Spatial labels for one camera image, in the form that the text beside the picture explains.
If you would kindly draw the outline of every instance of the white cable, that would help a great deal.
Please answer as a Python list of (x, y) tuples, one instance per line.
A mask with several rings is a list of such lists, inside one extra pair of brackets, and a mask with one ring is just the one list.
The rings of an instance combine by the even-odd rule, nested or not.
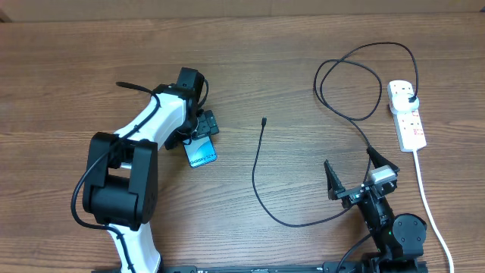
[(438, 231), (437, 225), (434, 223), (433, 216), (431, 215), (430, 207), (427, 204), (426, 196), (424, 195), (424, 188), (423, 188), (423, 180), (421, 178), (421, 168), (419, 168), (419, 161), (418, 161), (418, 152), (414, 149), (412, 151), (412, 155), (415, 157), (415, 165), (416, 165), (416, 175), (418, 176), (418, 185), (419, 185), (419, 192), (421, 193), (421, 198), (423, 199), (424, 209), (426, 209), (427, 217), (430, 219), (431, 227), (433, 227), (434, 233), (438, 237), (438, 240), (441, 243), (441, 246), (445, 250), (446, 257), (448, 258), (449, 263), (449, 273), (455, 272), (455, 266), (453, 265), (453, 258), (452, 254), (448, 249), (448, 246), (445, 243), (443, 237), (441, 237), (440, 231)]

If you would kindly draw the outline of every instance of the wooden table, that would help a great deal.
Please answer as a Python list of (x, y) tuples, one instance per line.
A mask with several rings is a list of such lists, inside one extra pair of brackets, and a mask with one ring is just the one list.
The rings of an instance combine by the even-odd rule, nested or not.
[[(418, 60), (420, 151), (427, 198), (458, 272), (485, 267), (485, 16), (420, 14), (244, 19), (120, 20), (0, 24), (0, 271), (88, 272), (120, 261), (103, 231), (77, 225), (69, 202), (98, 131), (113, 132), (148, 101), (121, 89), (173, 83), (182, 66), (210, 81), (206, 109), (221, 133), (219, 159), (191, 169), (182, 148), (158, 156), (159, 194), (152, 232), (166, 265), (319, 264), (340, 260), (367, 229), (357, 209), (306, 228), (270, 219), (251, 187), (251, 170), (268, 117), (256, 182), (281, 220), (315, 221), (342, 210), (327, 199), (323, 163), (345, 186), (358, 185), (368, 157), (347, 121), (311, 91), (318, 65), (369, 42), (407, 45)], [(414, 82), (407, 53), (380, 45), (361, 61), (391, 80)], [(339, 66), (325, 83), (328, 101), (352, 116), (368, 113), (375, 78)], [(399, 151), (383, 100), (360, 122), (372, 145), (401, 168), (388, 196), (396, 214), (427, 221), (412, 155)], [(83, 219), (92, 216), (83, 213)], [(375, 251), (368, 241), (352, 259)], [(423, 260), (431, 272), (447, 261), (431, 229)]]

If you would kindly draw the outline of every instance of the power strip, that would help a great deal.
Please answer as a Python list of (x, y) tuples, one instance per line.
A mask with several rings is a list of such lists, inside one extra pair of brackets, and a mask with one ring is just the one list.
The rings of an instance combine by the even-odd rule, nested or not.
[(394, 80), (387, 85), (387, 93), (389, 95), (389, 107), (394, 117), (394, 124), (396, 125), (397, 138), (399, 146), (403, 152), (412, 152), (415, 158), (416, 175), (418, 176), (419, 192), (423, 199), (424, 209), (427, 217), (430, 219), (431, 227), (438, 237), (441, 246), (445, 250), (446, 257), (449, 263), (449, 272), (455, 272), (453, 265), (452, 254), (445, 243), (445, 240), (438, 231), (438, 227), (434, 223), (431, 210), (427, 204), (426, 195), (424, 194), (423, 179), (421, 177), (421, 168), (419, 166), (418, 150), (426, 146), (426, 139), (424, 138), (423, 124), (419, 117), (419, 100), (410, 102), (408, 98), (414, 94), (412, 84), (404, 80)]
[[(412, 152), (425, 147), (426, 138), (424, 137), (423, 124), (419, 117), (419, 104), (411, 104), (407, 101), (409, 96), (414, 95), (412, 85), (404, 80), (394, 80), (387, 85), (387, 93), (401, 151)], [(402, 103), (399, 103), (401, 106), (400, 111), (395, 109), (397, 99), (402, 101)]]

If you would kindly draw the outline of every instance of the wood grain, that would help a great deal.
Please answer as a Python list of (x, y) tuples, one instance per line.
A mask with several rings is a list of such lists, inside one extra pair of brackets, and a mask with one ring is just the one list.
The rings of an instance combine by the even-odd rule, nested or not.
[[(329, 159), (350, 187), (361, 182), (365, 144), (311, 91), (318, 65), (376, 41), (407, 45), (418, 60), (428, 147), (420, 151), (434, 218), (458, 272), (485, 267), (485, 17), (483, 14), (122, 20), (0, 25), (0, 271), (88, 272), (119, 265), (105, 232), (78, 226), (69, 202), (91, 136), (135, 117), (148, 98), (117, 80), (155, 87), (182, 66), (210, 81), (206, 108), (221, 133), (219, 159), (191, 169), (182, 149), (160, 151), (152, 219), (166, 265), (290, 265), (338, 260), (366, 229), (357, 209), (313, 227), (271, 220), (251, 188), (261, 117), (268, 117), (256, 182), (281, 220), (316, 221), (341, 211), (327, 200)], [(395, 46), (363, 49), (353, 60), (384, 84), (413, 80)], [(367, 71), (339, 66), (325, 83), (328, 101), (362, 116), (377, 100)], [(373, 146), (400, 168), (389, 195), (396, 214), (427, 220), (410, 154), (401, 153), (384, 93), (359, 123)], [(83, 213), (92, 221), (92, 216)], [(446, 272), (431, 230), (423, 260)], [(353, 256), (374, 250), (367, 242)]]

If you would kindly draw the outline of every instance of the electrical socket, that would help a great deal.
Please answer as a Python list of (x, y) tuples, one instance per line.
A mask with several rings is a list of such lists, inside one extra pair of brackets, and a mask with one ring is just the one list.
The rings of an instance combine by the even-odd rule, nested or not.
[(426, 138), (418, 111), (419, 100), (416, 98), (415, 102), (408, 102), (408, 98), (414, 95), (411, 83), (394, 80), (387, 86), (387, 91), (401, 151), (412, 152), (425, 147)]

